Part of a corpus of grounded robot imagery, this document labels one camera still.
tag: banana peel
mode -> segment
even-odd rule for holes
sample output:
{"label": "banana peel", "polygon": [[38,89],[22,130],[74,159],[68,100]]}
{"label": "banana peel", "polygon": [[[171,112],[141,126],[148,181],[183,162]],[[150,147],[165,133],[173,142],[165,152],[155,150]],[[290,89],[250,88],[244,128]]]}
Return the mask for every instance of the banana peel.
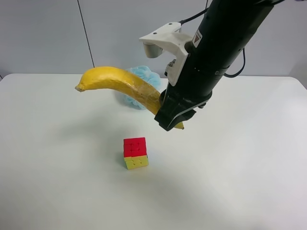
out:
{"label": "banana peel", "polygon": [[[116,90],[137,100],[154,115],[161,107],[159,91],[137,75],[115,67],[89,69],[82,75],[75,89],[79,92],[98,89]],[[183,123],[178,123],[175,128],[184,129]]]}

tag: blue mesh loofah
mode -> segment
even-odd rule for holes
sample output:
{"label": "blue mesh loofah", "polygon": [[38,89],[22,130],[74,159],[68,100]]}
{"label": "blue mesh loofah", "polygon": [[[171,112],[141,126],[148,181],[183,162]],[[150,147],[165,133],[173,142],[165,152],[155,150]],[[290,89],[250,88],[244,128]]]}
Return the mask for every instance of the blue mesh loofah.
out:
{"label": "blue mesh loofah", "polygon": [[[140,78],[142,78],[144,81],[148,82],[152,86],[154,86],[157,90],[159,90],[161,85],[160,75],[151,72],[151,70],[148,68],[148,66],[137,66],[134,68],[127,69],[127,71],[134,73],[135,75],[138,75]],[[138,101],[134,100],[133,98],[125,95],[125,102],[128,104],[132,104],[140,109],[146,109],[145,106],[143,106]]]}

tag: black cable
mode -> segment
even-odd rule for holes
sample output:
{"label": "black cable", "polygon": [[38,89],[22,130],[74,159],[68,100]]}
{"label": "black cable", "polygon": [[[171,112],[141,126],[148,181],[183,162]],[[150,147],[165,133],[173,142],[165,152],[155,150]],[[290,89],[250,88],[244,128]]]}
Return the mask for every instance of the black cable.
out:
{"label": "black cable", "polygon": [[85,32],[85,37],[86,37],[88,49],[90,50],[90,55],[91,55],[91,59],[92,59],[92,64],[93,64],[93,67],[95,68],[95,64],[94,64],[94,60],[93,60],[93,56],[92,56],[92,51],[91,51],[91,47],[90,47],[90,42],[88,41],[87,32],[86,32],[86,29],[85,29],[85,24],[84,24],[83,15],[82,15],[82,11],[81,11],[81,7],[80,7],[79,0],[77,0],[77,2],[78,2],[78,6],[79,6],[79,11],[80,11],[82,23],[83,23],[83,28],[84,28],[84,32]]}
{"label": "black cable", "polygon": [[245,67],[245,61],[246,61],[245,60],[245,48],[243,48],[243,66],[242,66],[242,68],[237,73],[232,74],[232,75],[224,73],[224,76],[228,77],[228,78],[235,78],[236,76],[238,76],[240,73],[242,73],[242,71],[243,71],[243,69]]}
{"label": "black cable", "polygon": [[206,7],[205,7],[205,9],[207,9],[207,6],[208,6],[208,1],[209,1],[209,0],[207,0],[207,1],[206,1]]}
{"label": "black cable", "polygon": [[198,14],[195,14],[194,16],[190,17],[190,18],[187,18],[185,20],[181,20],[179,21],[179,23],[181,25],[183,25],[184,23],[187,23],[187,22],[190,22],[192,20],[194,20],[195,18],[198,18],[199,16],[202,16],[203,14],[205,14],[207,12],[208,8],[207,9],[204,9],[202,12],[199,12]]}
{"label": "black cable", "polygon": [[[282,2],[282,1],[284,1],[284,0],[279,0],[279,1],[277,1],[276,3],[274,3],[274,4],[278,4],[278,3]],[[192,21],[192,20],[198,18],[199,16],[205,14],[205,13],[207,12],[207,10],[208,10],[207,6],[208,6],[208,0],[206,1],[206,8],[205,8],[202,12],[199,12],[198,14],[195,14],[194,16],[192,16],[192,17],[190,17],[190,18],[187,18],[187,19],[185,19],[185,20],[181,20],[181,21],[179,21],[179,23],[180,23],[181,25],[183,25],[184,23],[190,22],[190,21]],[[235,73],[235,74],[230,75],[230,74],[225,73],[224,76],[225,76],[225,77],[228,77],[228,78],[235,78],[235,77],[238,76],[240,73],[242,73],[242,71],[243,71],[243,69],[244,69],[244,67],[245,67],[245,62],[246,62],[246,58],[245,58],[245,48],[243,48],[243,66],[242,66],[242,68],[241,68],[237,73]]]}

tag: banana tip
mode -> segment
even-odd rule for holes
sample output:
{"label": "banana tip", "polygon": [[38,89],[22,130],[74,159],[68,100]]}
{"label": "banana tip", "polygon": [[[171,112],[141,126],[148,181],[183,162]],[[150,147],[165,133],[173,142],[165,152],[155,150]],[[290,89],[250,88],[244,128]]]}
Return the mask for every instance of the banana tip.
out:
{"label": "banana tip", "polygon": [[83,92],[83,91],[84,91],[83,89],[81,89],[81,87],[79,87],[79,85],[77,85],[77,86],[75,87],[75,90],[77,90],[77,91],[79,91],[79,92]]}

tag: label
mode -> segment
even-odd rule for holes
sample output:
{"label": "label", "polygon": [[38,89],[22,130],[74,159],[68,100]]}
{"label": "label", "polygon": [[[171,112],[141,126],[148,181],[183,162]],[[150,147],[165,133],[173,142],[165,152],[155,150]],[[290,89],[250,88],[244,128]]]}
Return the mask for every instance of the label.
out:
{"label": "label", "polygon": [[199,30],[197,30],[196,34],[193,37],[192,43],[197,48],[198,44],[201,42],[202,35]]}

